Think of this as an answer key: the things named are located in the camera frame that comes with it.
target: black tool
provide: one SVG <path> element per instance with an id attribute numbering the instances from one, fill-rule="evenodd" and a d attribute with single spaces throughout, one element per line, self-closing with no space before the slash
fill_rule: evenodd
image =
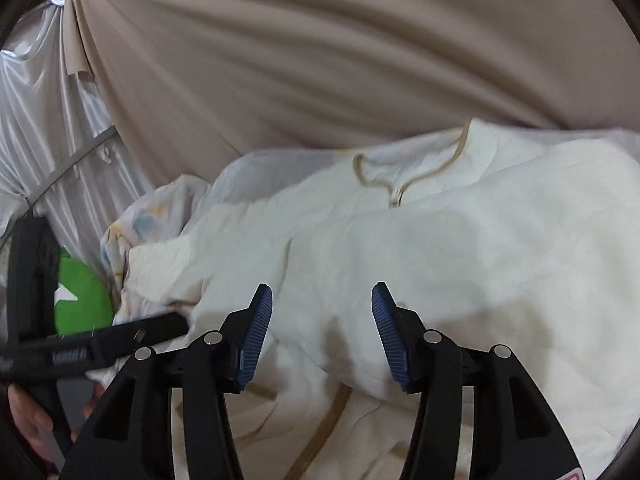
<path id="1" fill-rule="evenodd" d="M 189 327 L 183 316 L 170 313 L 58 337 L 54 294 L 59 262 L 60 246 L 46 218 L 16 222 L 7 276 L 8 344 L 0 348 L 0 380 L 19 384 L 49 413 L 63 460 L 72 442 L 57 380 L 107 368 L 139 346 L 184 335 Z"/>
<path id="2" fill-rule="evenodd" d="M 511 349 L 460 348 L 394 303 L 385 283 L 371 295 L 393 378 L 420 407 L 401 480 L 452 480 L 462 387 L 474 387 L 470 480 L 584 480 L 560 423 Z"/>
<path id="3" fill-rule="evenodd" d="M 254 376 L 271 319 L 271 289 L 187 348 L 139 348 L 107 389 L 66 460 L 61 480 L 172 480 L 170 396 L 182 388 L 191 480 L 241 480 L 224 393 Z"/>

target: wrinkled fabric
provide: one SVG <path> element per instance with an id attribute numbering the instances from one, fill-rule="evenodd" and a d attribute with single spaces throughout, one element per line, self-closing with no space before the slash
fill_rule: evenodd
<path id="1" fill-rule="evenodd" d="M 332 381 L 406 405 L 371 315 L 371 287 L 384 280 L 399 303 L 460 345 L 511 346 L 592 478 L 640 415 L 640 373 L 629 371 L 640 351 L 638 196 L 638 163 L 606 140 L 546 147 L 474 121 L 460 158 L 408 188 L 398 209 L 388 208 L 385 187 L 363 187 L 343 160 L 271 199 L 215 205 L 175 240 L 134 248 L 127 287 L 159 302 L 200 300 L 193 330 L 170 346 L 178 348 L 269 283 L 279 344 Z M 351 451 L 317 470 L 335 472 L 343 460 L 339 478 L 361 478 L 408 431 L 400 424 L 386 435 L 375 417 L 363 425 L 372 427 L 366 437 L 344 440 L 339 449 Z M 471 446 L 464 435 L 460 472 Z"/>
<path id="2" fill-rule="evenodd" d="M 169 308 L 149 301 L 135 292 L 126 290 L 124 279 L 129 250 L 145 243 L 177 237 L 193 217 L 210 188 L 210 184 L 204 180 L 184 175 L 136 200 L 109 226 L 100 241 L 100 255 L 104 267 L 109 269 L 109 281 L 113 283 L 112 297 L 116 305 L 114 325 L 159 316 L 176 309 L 185 316 L 189 315 L 192 305 L 172 305 Z M 162 351 L 166 347 L 167 344 L 161 343 L 156 349 Z M 121 359 L 110 368 L 91 372 L 90 377 L 108 386 L 125 362 L 126 358 Z"/>
<path id="3" fill-rule="evenodd" d="M 636 160 L 640 160 L 640 136 L 625 130 L 603 130 L 599 132 L 553 132 L 518 129 L 517 134 L 544 144 L 557 144 L 571 139 L 607 138 L 623 146 Z M 429 134 L 411 139 L 375 146 L 366 150 L 367 156 L 376 160 L 392 162 L 399 158 L 410 158 L 436 143 L 439 136 Z M 300 183 L 318 171 L 340 162 L 344 154 L 321 150 L 280 149 L 250 153 L 236 160 L 220 174 L 209 192 L 190 205 L 196 209 L 183 232 L 194 228 L 198 220 L 215 204 L 254 202 L 273 196 L 286 187 Z M 171 200 L 173 186 L 161 188 L 144 199 L 140 199 L 129 211 L 124 213 L 118 223 L 134 218 L 149 207 L 149 200 L 156 193 L 165 194 L 163 204 Z M 126 244 L 121 256 L 124 264 Z M 127 290 L 122 291 L 122 307 L 116 319 L 133 320 L 140 317 L 165 312 L 163 305 L 150 302 Z M 202 330 L 213 330 L 220 325 L 217 318 L 200 324 Z M 302 358 L 300 352 L 276 344 L 271 333 L 262 351 L 260 365 L 255 381 L 242 396 L 226 396 L 230 424 L 239 449 L 239 459 L 247 479 L 264 477 L 265 465 L 273 456 L 289 468 L 299 457 L 312 439 L 313 430 L 319 431 L 323 419 L 335 410 L 337 381 L 316 367 L 308 358 Z M 113 367 L 100 379 L 108 384 L 118 367 Z M 314 389 L 314 384 L 322 387 Z M 472 392 L 465 392 L 467 402 L 463 405 L 462 440 L 469 442 L 472 436 L 473 407 Z M 412 397 L 401 397 L 411 401 Z M 184 430 L 182 427 L 181 397 L 174 392 L 173 439 L 176 478 L 187 478 L 186 458 L 184 456 Z M 389 480 L 399 478 L 411 439 L 416 407 L 409 405 L 398 409 L 397 404 L 385 403 L 373 397 L 352 392 L 344 411 L 339 413 L 337 425 L 330 431 L 325 442 L 320 443 L 318 455 L 303 476 L 306 480 L 326 478 L 359 478 L 358 471 L 368 471 L 367 480 Z M 629 421 L 629 430 L 633 420 Z M 456 480 L 464 479 L 463 471 L 468 470 L 468 448 L 462 447 L 459 456 L 459 473 Z"/>
<path id="4" fill-rule="evenodd" d="M 27 13 L 0 52 L 0 232 L 69 155 L 111 124 L 95 84 L 66 73 L 62 13 L 54 5 Z M 111 273 L 100 258 L 102 234 L 153 188 L 115 136 L 68 171 L 34 210 L 47 216 L 74 258 L 106 280 Z M 1 255 L 0 281 L 8 249 Z"/>
<path id="5" fill-rule="evenodd" d="M 640 45 L 611 0 L 67 0 L 157 184 L 259 148 L 348 148 L 470 117 L 640 130 Z"/>

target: beige curtain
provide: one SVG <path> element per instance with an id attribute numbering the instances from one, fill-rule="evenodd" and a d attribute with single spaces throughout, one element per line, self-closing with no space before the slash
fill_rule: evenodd
<path id="1" fill-rule="evenodd" d="M 471 116 L 640 130 L 640 46 L 610 0 L 67 0 L 64 40 L 157 184 Z"/>

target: black handle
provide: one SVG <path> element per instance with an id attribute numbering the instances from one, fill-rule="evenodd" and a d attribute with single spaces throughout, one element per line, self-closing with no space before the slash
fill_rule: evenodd
<path id="1" fill-rule="evenodd" d="M 414 434 L 401 480 L 452 480 L 462 420 L 460 348 L 435 330 L 435 342 L 422 339 L 420 351 L 430 361 L 431 377 L 420 398 Z"/>
<path id="2" fill-rule="evenodd" d="M 204 338 L 186 350 L 182 378 L 184 443 L 191 480 L 242 480 L 226 412 L 225 397 L 216 386 L 213 359 L 220 340 L 207 344 Z"/>
<path id="3" fill-rule="evenodd" d="M 82 376 L 88 370 L 113 365 L 139 346 L 155 345 L 188 331 L 184 316 L 169 312 L 95 332 L 0 346 L 0 380 L 23 384 Z"/>
<path id="4" fill-rule="evenodd" d="M 470 480 L 582 478 L 560 422 L 515 354 L 493 347 L 474 385 Z"/>
<path id="5" fill-rule="evenodd" d="M 130 357 L 82 428 L 60 480 L 173 480 L 162 357 Z"/>

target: white comforter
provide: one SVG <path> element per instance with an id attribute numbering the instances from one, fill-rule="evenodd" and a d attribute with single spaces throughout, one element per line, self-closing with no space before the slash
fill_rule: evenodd
<path id="1" fill-rule="evenodd" d="M 371 164 L 365 177 L 402 184 L 454 147 Z M 510 345 L 594 478 L 640 415 L 638 219 L 638 164 L 609 142 L 545 147 L 474 121 L 462 156 L 412 185 L 398 209 L 385 188 L 362 186 L 348 157 L 270 199 L 214 205 L 175 240 L 134 248 L 127 288 L 198 302 L 194 330 L 175 347 L 247 306 L 258 283 L 272 286 L 261 389 L 230 405 L 249 480 L 299 465 L 340 382 L 355 393 L 305 478 L 399 476 L 413 413 L 401 408 L 407 398 L 391 383 L 370 313 L 379 280 L 460 345 Z M 460 472 L 469 450 L 467 424 Z"/>

